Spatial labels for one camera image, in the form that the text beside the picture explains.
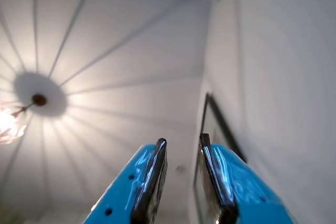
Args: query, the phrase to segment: white wall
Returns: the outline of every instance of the white wall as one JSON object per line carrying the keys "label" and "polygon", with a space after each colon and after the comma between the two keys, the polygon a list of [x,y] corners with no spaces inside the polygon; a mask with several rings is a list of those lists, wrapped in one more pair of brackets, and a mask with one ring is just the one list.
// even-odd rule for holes
{"label": "white wall", "polygon": [[[39,221],[26,221],[24,224],[82,224],[88,212],[49,211]],[[158,212],[155,224],[188,224],[187,214],[180,212]]]}
{"label": "white wall", "polygon": [[88,212],[49,211],[38,221],[27,221],[24,224],[82,224]]}
{"label": "white wall", "polygon": [[204,89],[299,223],[336,223],[335,17],[335,0],[220,0],[213,9]]}

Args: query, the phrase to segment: glass lampshade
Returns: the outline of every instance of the glass lampshade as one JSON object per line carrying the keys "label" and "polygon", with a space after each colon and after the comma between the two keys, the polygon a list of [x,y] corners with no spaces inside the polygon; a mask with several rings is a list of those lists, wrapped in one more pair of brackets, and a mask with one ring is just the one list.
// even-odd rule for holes
{"label": "glass lampshade", "polygon": [[26,112],[22,107],[0,106],[0,144],[9,144],[23,136]]}

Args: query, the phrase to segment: ceiling light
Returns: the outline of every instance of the ceiling light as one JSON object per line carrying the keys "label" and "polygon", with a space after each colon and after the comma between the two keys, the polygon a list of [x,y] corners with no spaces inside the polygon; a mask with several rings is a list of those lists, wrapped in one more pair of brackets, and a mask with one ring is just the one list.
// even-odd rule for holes
{"label": "ceiling light", "polygon": [[25,107],[2,107],[0,108],[0,144],[9,144],[24,135],[26,125],[26,110],[30,106],[43,106],[47,99],[36,94],[32,103]]}

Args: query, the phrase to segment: ceiling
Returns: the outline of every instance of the ceiling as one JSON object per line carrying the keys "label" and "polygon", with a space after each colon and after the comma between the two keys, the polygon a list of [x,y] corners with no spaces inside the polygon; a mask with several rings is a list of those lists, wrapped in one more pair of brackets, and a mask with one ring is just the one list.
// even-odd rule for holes
{"label": "ceiling", "polygon": [[142,144],[164,137],[160,208],[185,210],[210,3],[0,0],[0,100],[49,99],[0,146],[1,203],[28,218],[90,209]]}

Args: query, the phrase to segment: framed picture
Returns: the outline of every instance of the framed picture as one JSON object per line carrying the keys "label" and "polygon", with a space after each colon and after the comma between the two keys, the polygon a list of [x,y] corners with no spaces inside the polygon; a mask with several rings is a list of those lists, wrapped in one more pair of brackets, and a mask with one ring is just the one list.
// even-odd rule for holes
{"label": "framed picture", "polygon": [[[214,97],[207,93],[203,109],[200,133],[208,133],[211,144],[220,144],[234,151],[245,163],[246,157],[235,141],[225,118],[221,114]],[[200,224],[211,223],[208,217],[210,206],[207,205],[206,194],[203,187],[202,168],[199,166],[197,154],[196,170],[194,175],[194,195]]]}

